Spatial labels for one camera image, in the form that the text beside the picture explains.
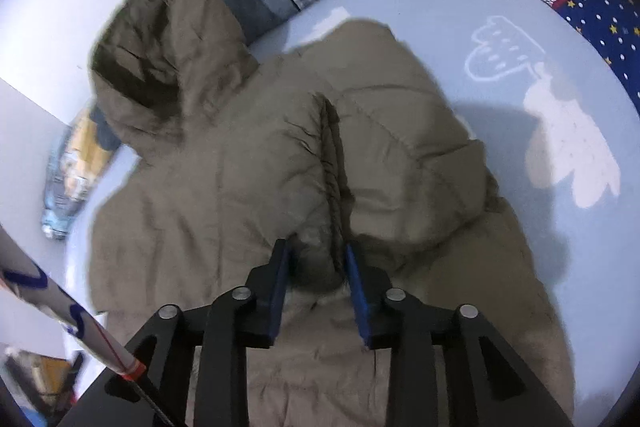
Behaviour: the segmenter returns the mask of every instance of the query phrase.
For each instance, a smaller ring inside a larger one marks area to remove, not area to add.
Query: white cloud print
[[[609,187],[620,195],[620,167],[599,127],[577,100],[560,100],[545,68],[545,51],[505,17],[489,17],[472,35],[478,46],[465,63],[476,82],[501,80],[528,70],[534,79],[524,109],[539,124],[529,140],[525,167],[531,184],[550,188],[573,175],[572,195],[579,208],[590,208]]]

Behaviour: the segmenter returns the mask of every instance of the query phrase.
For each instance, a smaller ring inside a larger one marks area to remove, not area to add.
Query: bed
[[[0,22],[13,30],[11,41],[4,30],[0,36],[0,76],[68,123],[90,95],[90,45],[119,1],[1,0]],[[78,5],[81,20],[71,18]],[[261,58],[291,49],[348,18],[387,24],[486,144],[488,166],[520,218],[564,325],[574,422],[598,425],[640,360],[634,104],[596,49],[539,0],[321,0],[253,52]],[[36,20],[35,34],[25,21]],[[47,35],[61,24],[68,39],[51,43]],[[31,54],[49,67],[26,64]],[[90,305],[84,274],[92,216],[135,163],[121,148],[68,239],[66,288],[81,303]],[[99,370],[89,368],[85,382]]]

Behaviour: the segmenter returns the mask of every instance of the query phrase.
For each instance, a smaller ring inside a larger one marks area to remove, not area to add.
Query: bed sheet
[[[619,81],[539,0],[321,0],[253,51],[266,58],[348,18],[387,24],[486,144],[564,325],[574,422],[597,425],[640,360],[640,121]],[[86,291],[90,216],[134,162],[118,155],[72,230],[67,284],[78,291]]]

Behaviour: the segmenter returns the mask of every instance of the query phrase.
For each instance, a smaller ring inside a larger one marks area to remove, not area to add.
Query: beige fabric
[[[573,406],[570,359],[509,205],[416,58],[377,23],[258,67],[221,0],[128,0],[96,47],[98,105],[145,164],[98,213],[92,298],[122,336],[210,303],[297,233],[276,346],[249,355],[254,425],[382,425],[345,240],[425,302],[472,302]]]

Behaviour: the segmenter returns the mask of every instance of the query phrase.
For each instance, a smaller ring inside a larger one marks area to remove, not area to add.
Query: silver bolt
[[[238,288],[234,289],[231,292],[231,296],[236,301],[246,301],[249,297],[251,297],[251,290],[246,286],[238,286]]]
[[[161,319],[172,319],[177,314],[178,314],[178,308],[173,304],[167,304],[165,306],[162,306],[162,308],[158,310],[158,315],[160,315]]]
[[[467,319],[474,319],[478,317],[478,308],[473,306],[473,304],[463,304],[460,306],[460,315]]]
[[[401,288],[389,288],[386,291],[386,298],[390,301],[403,301],[405,297],[406,293],[404,293],[404,290],[402,290]]]

